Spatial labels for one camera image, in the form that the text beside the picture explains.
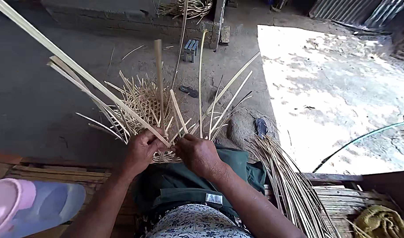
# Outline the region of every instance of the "olive green cloth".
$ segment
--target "olive green cloth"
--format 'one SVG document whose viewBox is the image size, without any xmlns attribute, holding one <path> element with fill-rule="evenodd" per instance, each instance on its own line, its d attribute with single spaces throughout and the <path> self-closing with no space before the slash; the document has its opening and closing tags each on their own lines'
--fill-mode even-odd
<svg viewBox="0 0 404 238">
<path fill-rule="evenodd" d="M 363 210 L 354 224 L 371 238 L 404 238 L 404 221 L 389 208 L 373 205 Z M 357 238 L 367 236 L 355 229 Z"/>
<path fill-rule="evenodd" d="M 266 173 L 261 162 L 248 163 L 246 151 L 216 147 L 222 161 L 257 191 L 265 194 Z M 132 193 L 141 213 L 162 213 L 188 203 L 207 203 L 207 193 L 222 195 L 211 182 L 195 175 L 183 163 L 150 164 L 133 183 Z M 207 204 L 225 214 L 238 216 L 225 196 L 222 205 Z"/>
</svg>

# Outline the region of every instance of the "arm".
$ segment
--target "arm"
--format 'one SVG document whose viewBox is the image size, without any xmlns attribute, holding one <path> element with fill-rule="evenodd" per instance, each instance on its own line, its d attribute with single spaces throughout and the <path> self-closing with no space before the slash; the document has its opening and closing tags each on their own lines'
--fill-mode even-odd
<svg viewBox="0 0 404 238">
<path fill-rule="evenodd" d="M 153 154 L 164 147 L 149 130 L 136 135 L 129 142 L 129 152 L 122 166 L 112 173 L 62 238 L 110 237 L 130 183 L 151 163 Z"/>
<path fill-rule="evenodd" d="M 187 134 L 172 150 L 191 171 L 218 187 L 255 237 L 305 238 L 262 193 L 219 158 L 211 141 Z"/>
</svg>

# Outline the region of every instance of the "small blue stool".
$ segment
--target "small blue stool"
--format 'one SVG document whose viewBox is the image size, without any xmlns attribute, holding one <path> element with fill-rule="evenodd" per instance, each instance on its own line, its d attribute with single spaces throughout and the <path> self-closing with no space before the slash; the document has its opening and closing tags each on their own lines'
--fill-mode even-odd
<svg viewBox="0 0 404 238">
<path fill-rule="evenodd" d="M 199 41 L 197 40 L 189 40 L 184 46 L 184 61 L 188 61 L 190 58 L 190 62 L 195 62 L 195 56 L 198 55 L 198 45 Z"/>
</svg>

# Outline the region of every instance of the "forearm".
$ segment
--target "forearm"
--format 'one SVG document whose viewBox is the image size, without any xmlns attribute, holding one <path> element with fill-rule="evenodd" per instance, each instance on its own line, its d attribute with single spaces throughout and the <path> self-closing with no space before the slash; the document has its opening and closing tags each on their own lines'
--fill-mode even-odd
<svg viewBox="0 0 404 238">
<path fill-rule="evenodd" d="M 305 237 L 262 193 L 242 180 L 228 165 L 213 182 L 255 237 Z"/>
<path fill-rule="evenodd" d="M 113 173 L 62 238 L 110 237 L 127 189 L 135 176 L 120 171 Z"/>
</svg>

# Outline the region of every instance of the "floral print fabric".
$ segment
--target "floral print fabric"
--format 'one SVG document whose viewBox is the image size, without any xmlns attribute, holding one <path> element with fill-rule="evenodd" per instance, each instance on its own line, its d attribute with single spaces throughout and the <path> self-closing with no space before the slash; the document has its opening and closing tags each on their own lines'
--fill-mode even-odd
<svg viewBox="0 0 404 238">
<path fill-rule="evenodd" d="M 146 237 L 252 238 L 252 235 L 214 208 L 202 204 L 187 204 L 167 212 Z"/>
</svg>

